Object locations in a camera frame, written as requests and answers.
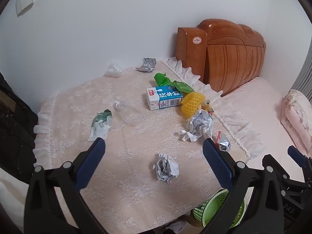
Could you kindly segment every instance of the screw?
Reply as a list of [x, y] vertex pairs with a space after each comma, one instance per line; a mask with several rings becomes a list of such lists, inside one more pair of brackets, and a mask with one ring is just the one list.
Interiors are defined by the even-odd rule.
[[38, 173], [38, 172], [41, 171], [41, 169], [42, 169], [42, 167], [40, 165], [38, 165], [38, 166], [35, 167], [35, 172]]
[[267, 169], [267, 171], [270, 172], [270, 173], [273, 172], [273, 168], [272, 168], [271, 166], [267, 166], [266, 169]]
[[69, 167], [71, 167], [71, 162], [67, 161], [62, 166], [63, 166], [63, 168], [69, 168]]
[[243, 163], [243, 162], [237, 162], [236, 165], [237, 165], [238, 168], [241, 168], [241, 169], [244, 169], [245, 166], [246, 166], [245, 163]]

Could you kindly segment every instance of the pink bedsheet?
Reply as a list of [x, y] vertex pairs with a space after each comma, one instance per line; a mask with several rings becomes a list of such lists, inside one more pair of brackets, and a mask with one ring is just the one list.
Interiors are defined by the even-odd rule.
[[301, 168], [287, 154], [288, 147], [294, 143], [280, 123], [283, 96], [265, 79], [256, 77], [224, 98], [241, 111], [242, 118], [252, 122], [253, 129], [261, 134], [261, 142], [265, 145], [263, 153], [249, 160], [247, 165], [263, 169], [262, 158], [271, 154], [291, 179], [304, 181]]

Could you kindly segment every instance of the blue rubber pad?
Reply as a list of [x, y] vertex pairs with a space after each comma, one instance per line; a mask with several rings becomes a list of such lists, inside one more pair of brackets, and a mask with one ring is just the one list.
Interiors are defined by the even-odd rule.
[[294, 146], [288, 148], [288, 155], [299, 165], [301, 168], [305, 167], [305, 156], [301, 154]]
[[220, 185], [230, 191], [233, 186], [233, 172], [222, 159], [218, 149], [216, 149], [212, 143], [212, 141], [205, 140], [202, 146], [202, 152], [211, 166], [213, 173], [216, 175]]
[[103, 139], [97, 140], [96, 143], [88, 149], [88, 154], [85, 160], [77, 170], [75, 188], [80, 191], [82, 188], [86, 188], [88, 183], [100, 163], [105, 153], [105, 141]]

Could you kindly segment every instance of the white ruffle trim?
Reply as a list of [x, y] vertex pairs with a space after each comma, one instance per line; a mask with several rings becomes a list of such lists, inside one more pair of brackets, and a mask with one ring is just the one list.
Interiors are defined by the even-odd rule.
[[194, 91], [202, 93], [210, 100], [215, 115], [220, 119], [232, 137], [245, 150], [248, 159], [259, 156], [265, 149], [260, 142], [259, 135], [251, 126], [251, 123], [241, 118], [239, 111], [235, 111], [232, 104], [221, 97], [222, 91], [215, 92], [210, 85], [199, 81], [200, 76], [193, 75], [191, 68], [183, 68], [182, 62], [175, 57], [161, 60], [170, 68], [182, 82], [190, 85]]
[[52, 95], [38, 112], [38, 125], [34, 127], [35, 148], [32, 150], [37, 162], [34, 167], [41, 165], [45, 170], [52, 169], [51, 131], [53, 109], [58, 94]]

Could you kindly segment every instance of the yellow foam fruit net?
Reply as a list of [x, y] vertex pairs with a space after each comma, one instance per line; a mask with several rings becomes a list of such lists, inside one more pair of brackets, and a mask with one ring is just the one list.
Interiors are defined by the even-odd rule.
[[187, 94], [181, 101], [182, 113], [186, 117], [191, 118], [205, 99], [206, 97], [199, 92], [191, 92]]

